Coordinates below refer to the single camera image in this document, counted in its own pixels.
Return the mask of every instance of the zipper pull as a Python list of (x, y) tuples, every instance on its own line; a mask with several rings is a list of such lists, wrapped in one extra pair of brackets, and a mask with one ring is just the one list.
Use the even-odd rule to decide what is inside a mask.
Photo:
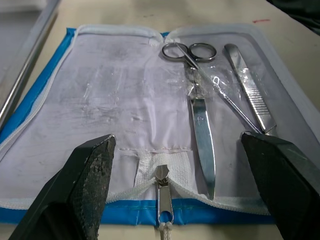
[(159, 225), (161, 226), (160, 216), (163, 212), (171, 214), (171, 224), (174, 222), (174, 211), (172, 208), (172, 201), (170, 195), (170, 188), (168, 183), (169, 169), (167, 165), (157, 166), (154, 172), (155, 178), (158, 182), (158, 203), (157, 203), (157, 217)]

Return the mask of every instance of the blue trim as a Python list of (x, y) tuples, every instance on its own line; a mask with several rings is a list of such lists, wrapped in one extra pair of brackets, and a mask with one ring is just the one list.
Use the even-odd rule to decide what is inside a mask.
[[(174, 224), (274, 224), (271, 216), (228, 211), (206, 205), (196, 199), (173, 199)], [(18, 224), (27, 210), (0, 207), (0, 222)], [(102, 224), (156, 226), (155, 200), (121, 200), (105, 205)]]
[[(0, 143), (6, 139), (28, 116), (31, 108), (44, 89), (50, 75), (69, 47), (76, 29), (68, 28), (66, 36), (45, 66), (31, 89), (15, 113), (10, 117), (2, 132)], [(274, 220), (271, 216), (240, 213), (208, 206), (195, 199), (173, 199), (174, 223), (185, 224), (271, 224)], [(13, 210), (0, 207), (0, 222), (17, 224), (23, 218), (27, 210)], [(157, 223), (157, 211), (155, 200), (122, 200), (107, 204), (103, 211), (101, 223), (125, 224), (125, 225), (153, 225)]]

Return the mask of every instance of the white cord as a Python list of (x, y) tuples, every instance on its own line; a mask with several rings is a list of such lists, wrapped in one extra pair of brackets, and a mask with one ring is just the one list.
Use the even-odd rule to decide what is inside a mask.
[(172, 223), (170, 221), (161, 222), (159, 230), (163, 232), (163, 240), (171, 240)]

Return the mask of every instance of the scissor handle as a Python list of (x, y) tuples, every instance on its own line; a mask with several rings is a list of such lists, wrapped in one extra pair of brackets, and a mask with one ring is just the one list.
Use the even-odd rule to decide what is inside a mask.
[[(195, 60), (198, 63), (208, 63), (211, 62), (215, 59), (216, 54), (217, 54), (217, 50), (215, 49), (214, 46), (208, 44), (208, 43), (204, 43), (204, 42), (197, 42), (194, 44), (191, 44), (189, 47), (187, 47), (186, 45), (182, 44), (182, 43), (174, 43), (174, 42), (170, 42), (167, 43), (166, 45), (164, 45), (162, 47), (161, 53), (163, 55), (163, 57), (171, 62), (185, 62), (186, 61), (186, 57), (185, 56), (169, 56), (166, 54), (166, 50), (169, 48), (176, 48), (176, 44), (179, 45), (180, 48), (182, 48), (193, 60)], [(209, 57), (201, 57), (201, 56), (197, 56), (195, 55), (192, 50), (196, 49), (196, 48), (206, 48), (211, 52), (211, 56)]]

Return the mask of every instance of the white table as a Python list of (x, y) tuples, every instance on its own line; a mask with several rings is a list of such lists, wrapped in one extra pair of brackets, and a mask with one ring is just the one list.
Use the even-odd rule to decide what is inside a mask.
[[(212, 23), (248, 23), (261, 29), (320, 110), (320, 36), (266, 0), (62, 0), (23, 96), (52, 57), (67, 27), (130, 24), (167, 32), (182, 26)], [(0, 224), (0, 240), (8, 239), (14, 228), (14, 225)], [(99, 239), (159, 240), (160, 234), (153, 226), (101, 225)], [(281, 240), (282, 237), (275, 225), (198, 224), (174, 226), (172, 239)]]

